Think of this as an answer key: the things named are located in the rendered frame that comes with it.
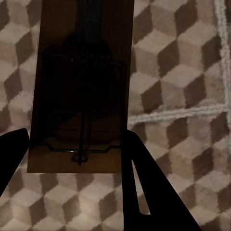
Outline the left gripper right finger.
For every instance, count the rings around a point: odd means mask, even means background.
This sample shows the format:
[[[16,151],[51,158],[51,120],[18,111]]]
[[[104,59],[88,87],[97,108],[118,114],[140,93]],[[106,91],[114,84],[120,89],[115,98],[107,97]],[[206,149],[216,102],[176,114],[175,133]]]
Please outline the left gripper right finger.
[[[139,136],[121,128],[124,231],[202,231]],[[150,210],[139,210],[132,160]]]

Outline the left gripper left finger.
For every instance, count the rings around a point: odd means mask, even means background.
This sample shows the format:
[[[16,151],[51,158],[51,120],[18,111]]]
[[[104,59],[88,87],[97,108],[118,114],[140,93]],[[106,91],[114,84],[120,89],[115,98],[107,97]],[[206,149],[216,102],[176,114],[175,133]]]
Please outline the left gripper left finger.
[[[26,128],[0,136],[0,197],[29,149]]]

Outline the mousetrap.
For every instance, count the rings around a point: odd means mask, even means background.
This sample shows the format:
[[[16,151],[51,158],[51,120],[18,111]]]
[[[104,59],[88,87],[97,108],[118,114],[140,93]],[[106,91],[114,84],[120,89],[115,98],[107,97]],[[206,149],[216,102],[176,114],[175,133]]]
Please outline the mousetrap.
[[[42,0],[27,173],[122,174],[134,0]]]

